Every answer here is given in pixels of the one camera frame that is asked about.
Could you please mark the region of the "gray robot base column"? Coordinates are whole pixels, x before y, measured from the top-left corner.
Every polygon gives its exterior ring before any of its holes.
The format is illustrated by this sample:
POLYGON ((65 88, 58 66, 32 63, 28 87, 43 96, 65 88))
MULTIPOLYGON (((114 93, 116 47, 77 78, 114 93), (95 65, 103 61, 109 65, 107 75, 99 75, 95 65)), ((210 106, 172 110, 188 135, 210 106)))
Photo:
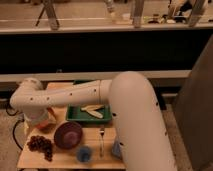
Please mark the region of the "gray robot base column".
POLYGON ((213 43, 191 70, 173 111, 193 170, 204 171, 213 164, 213 43))

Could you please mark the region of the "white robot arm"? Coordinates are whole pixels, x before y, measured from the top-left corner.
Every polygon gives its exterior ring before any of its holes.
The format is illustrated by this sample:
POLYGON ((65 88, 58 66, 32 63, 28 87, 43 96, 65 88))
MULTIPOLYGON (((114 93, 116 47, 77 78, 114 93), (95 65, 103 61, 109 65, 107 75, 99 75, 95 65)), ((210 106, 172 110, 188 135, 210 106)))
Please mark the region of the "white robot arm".
POLYGON ((50 107, 97 104, 110 107, 126 171, 177 171, 155 91, 138 72, 52 90, 27 78, 10 98, 10 105, 23 111, 31 125, 44 122, 50 107))

